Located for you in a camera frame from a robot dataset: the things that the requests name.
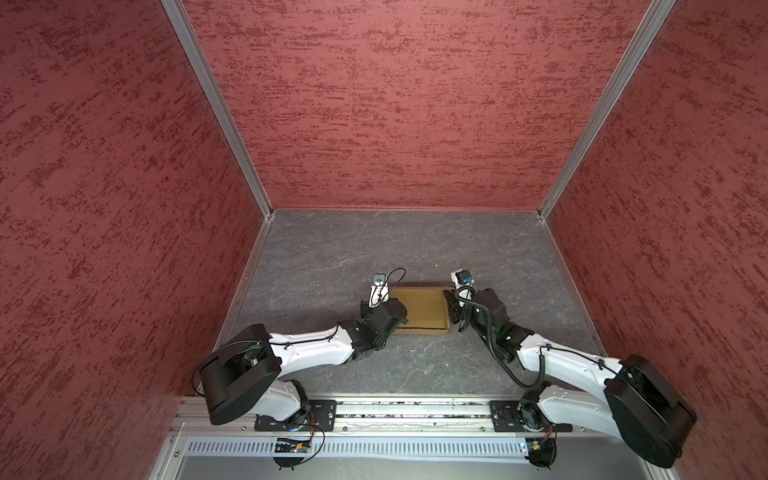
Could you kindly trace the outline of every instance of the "vented metal panel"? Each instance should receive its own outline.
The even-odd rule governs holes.
[[[319,448],[321,436],[313,440]],[[190,438],[185,455],[215,457],[305,456],[308,454],[275,454],[275,438],[254,439],[199,436]],[[526,462],[528,450],[520,438],[447,438],[447,437],[352,437],[329,436],[318,457],[408,458],[439,460],[472,460],[483,462]]]

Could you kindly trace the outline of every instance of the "cardboard box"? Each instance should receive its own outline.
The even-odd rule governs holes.
[[[408,323],[395,334],[445,335],[451,329],[448,304],[442,291],[452,286],[397,286],[389,292],[408,309]]]

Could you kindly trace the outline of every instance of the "marble-pattern floor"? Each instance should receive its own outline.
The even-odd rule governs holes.
[[[457,268],[493,288],[520,325],[597,353],[536,216],[528,213],[279,210],[233,335],[251,323],[302,333],[359,318],[374,273],[447,283]],[[477,334],[394,335],[369,358],[296,372],[310,393],[517,395]]]

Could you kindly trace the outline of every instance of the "red textured wall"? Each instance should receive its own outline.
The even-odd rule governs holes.
[[[699,422],[696,480],[768,478],[768,4],[678,0],[552,216],[607,350]]]
[[[276,207],[535,210],[648,0],[186,0]]]
[[[159,1],[0,9],[0,478],[142,479],[260,214]]]

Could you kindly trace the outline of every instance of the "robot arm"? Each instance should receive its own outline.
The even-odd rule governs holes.
[[[340,365],[384,348],[407,310],[397,299],[380,302],[358,320],[299,335],[267,333],[247,327],[206,358],[197,371],[203,383],[210,422],[223,425],[248,413],[300,424],[310,411],[301,384],[281,376],[319,365]]]
[[[597,356],[552,342],[512,322],[493,290],[476,292],[467,270],[451,277],[456,288],[445,296],[452,322],[467,319],[502,368],[528,390],[508,421],[531,431],[570,423],[607,433],[664,468],[682,455],[696,414],[648,360]],[[537,381],[525,385],[517,379],[505,365],[514,359],[539,372]],[[583,392],[544,382],[545,372]]]

